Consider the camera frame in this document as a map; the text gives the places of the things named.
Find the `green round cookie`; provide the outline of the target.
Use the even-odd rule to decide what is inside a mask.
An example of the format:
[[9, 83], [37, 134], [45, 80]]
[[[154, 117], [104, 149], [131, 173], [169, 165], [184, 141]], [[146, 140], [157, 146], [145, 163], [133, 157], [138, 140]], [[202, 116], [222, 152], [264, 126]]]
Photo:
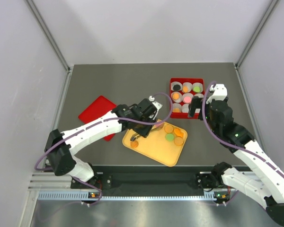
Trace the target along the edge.
[[200, 92], [202, 92], [201, 90], [202, 90], [202, 89], [201, 89], [199, 86], [193, 87], [193, 91], [194, 91], [195, 93], [200, 93]]
[[173, 133], [167, 133], [166, 136], [165, 136], [165, 139], [167, 141], [173, 141], [175, 138], [174, 134]]

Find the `small tan round cookie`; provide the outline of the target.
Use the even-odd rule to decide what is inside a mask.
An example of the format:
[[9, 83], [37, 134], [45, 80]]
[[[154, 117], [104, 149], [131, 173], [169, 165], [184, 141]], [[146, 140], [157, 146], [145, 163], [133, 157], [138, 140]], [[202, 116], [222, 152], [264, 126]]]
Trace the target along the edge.
[[172, 93], [172, 99], [173, 99], [173, 100], [178, 100], [178, 99], [180, 99], [180, 93], [178, 93], [178, 92], [173, 92], [173, 93]]

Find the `red box lid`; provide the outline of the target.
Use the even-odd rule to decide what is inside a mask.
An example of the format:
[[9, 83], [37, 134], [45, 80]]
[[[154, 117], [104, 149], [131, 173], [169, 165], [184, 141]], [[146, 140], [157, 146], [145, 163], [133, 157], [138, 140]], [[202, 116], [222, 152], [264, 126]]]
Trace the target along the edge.
[[104, 96], [99, 96], [78, 116], [78, 119], [87, 124], [105, 115], [115, 107], [116, 104], [112, 101]]

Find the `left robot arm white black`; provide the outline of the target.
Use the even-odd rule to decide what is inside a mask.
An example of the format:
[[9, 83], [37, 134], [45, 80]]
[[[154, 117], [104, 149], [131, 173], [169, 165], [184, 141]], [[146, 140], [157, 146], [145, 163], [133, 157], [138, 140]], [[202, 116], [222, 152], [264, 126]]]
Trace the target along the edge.
[[133, 130], [146, 138], [157, 121], [162, 104], [153, 97], [145, 98], [138, 104], [118, 105], [103, 116], [78, 128], [50, 132], [45, 153], [56, 176], [69, 174], [91, 188], [98, 182], [92, 165], [76, 157], [88, 145], [125, 130]]

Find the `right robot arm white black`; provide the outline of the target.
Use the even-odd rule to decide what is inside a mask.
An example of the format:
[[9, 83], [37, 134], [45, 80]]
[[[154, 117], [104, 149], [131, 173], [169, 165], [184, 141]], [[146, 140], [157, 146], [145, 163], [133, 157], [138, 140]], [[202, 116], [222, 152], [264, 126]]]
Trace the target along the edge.
[[221, 162], [212, 170], [212, 183], [217, 187], [230, 186], [250, 197], [275, 223], [284, 227], [284, 172], [267, 156], [254, 136], [234, 122], [227, 101], [227, 98], [193, 98], [188, 115], [193, 116], [196, 109], [200, 109], [198, 118], [204, 121], [211, 135], [241, 159], [260, 180], [256, 181]]

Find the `pink round cookie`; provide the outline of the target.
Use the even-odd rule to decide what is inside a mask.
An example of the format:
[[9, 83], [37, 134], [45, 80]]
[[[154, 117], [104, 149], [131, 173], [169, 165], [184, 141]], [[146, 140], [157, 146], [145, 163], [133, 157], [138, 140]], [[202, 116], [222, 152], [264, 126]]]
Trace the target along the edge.
[[185, 104], [191, 103], [192, 102], [192, 97], [190, 97], [190, 96], [183, 96], [183, 102]]

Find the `orange flower cookie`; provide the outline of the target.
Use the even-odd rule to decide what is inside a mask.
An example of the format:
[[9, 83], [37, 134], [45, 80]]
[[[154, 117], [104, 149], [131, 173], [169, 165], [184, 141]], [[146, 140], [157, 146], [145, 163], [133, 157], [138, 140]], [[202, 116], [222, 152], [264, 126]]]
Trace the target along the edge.
[[190, 92], [190, 88], [187, 87], [187, 86], [183, 86], [182, 91], [183, 91], [183, 93], [188, 93], [188, 92]]

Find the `metal tongs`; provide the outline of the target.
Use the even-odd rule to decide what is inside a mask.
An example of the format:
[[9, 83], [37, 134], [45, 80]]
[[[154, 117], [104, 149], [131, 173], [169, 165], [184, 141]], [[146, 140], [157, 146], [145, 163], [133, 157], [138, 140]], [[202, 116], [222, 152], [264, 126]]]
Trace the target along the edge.
[[142, 129], [137, 129], [135, 131], [135, 134], [131, 136], [130, 142], [136, 141], [140, 137], [143, 137], [143, 138], [148, 137], [151, 132], [162, 129], [163, 125], [164, 123], [155, 124], [155, 125], [146, 125]]

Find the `red cookie box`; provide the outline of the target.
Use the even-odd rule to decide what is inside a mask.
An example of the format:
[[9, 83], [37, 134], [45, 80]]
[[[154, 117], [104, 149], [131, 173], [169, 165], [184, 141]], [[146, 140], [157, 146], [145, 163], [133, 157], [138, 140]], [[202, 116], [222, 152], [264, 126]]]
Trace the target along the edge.
[[[183, 89], [183, 86], [187, 86], [190, 88], [190, 92], [188, 93], [183, 93], [183, 91], [173, 91], [172, 90], [172, 87], [174, 84], [181, 84], [182, 85], [182, 89]], [[202, 92], [200, 93], [195, 93], [193, 91], [193, 87], [195, 86], [199, 86], [202, 90]], [[170, 82], [169, 82], [169, 94], [170, 94], [170, 97], [172, 99], [172, 93], [173, 92], [178, 92], [180, 93], [180, 99], [178, 100], [173, 100], [172, 99], [172, 110], [174, 108], [179, 108], [180, 109], [180, 113], [173, 113], [171, 114], [171, 118], [174, 118], [174, 119], [197, 119], [197, 118], [188, 118], [187, 115], [188, 115], [188, 105], [189, 104], [185, 104], [183, 102], [183, 96], [190, 96], [192, 97], [192, 99], [194, 97], [200, 97], [200, 98], [203, 98], [204, 97], [204, 89], [205, 89], [205, 86], [204, 86], [204, 80], [203, 79], [200, 79], [200, 78], [171, 78], [170, 79]]]

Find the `black round cookie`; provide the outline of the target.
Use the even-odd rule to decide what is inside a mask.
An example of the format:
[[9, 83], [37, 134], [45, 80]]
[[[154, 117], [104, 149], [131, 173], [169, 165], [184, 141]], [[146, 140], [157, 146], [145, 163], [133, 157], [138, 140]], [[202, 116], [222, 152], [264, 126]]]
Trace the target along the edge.
[[181, 84], [174, 84], [172, 87], [173, 91], [181, 91], [182, 90], [182, 85]]

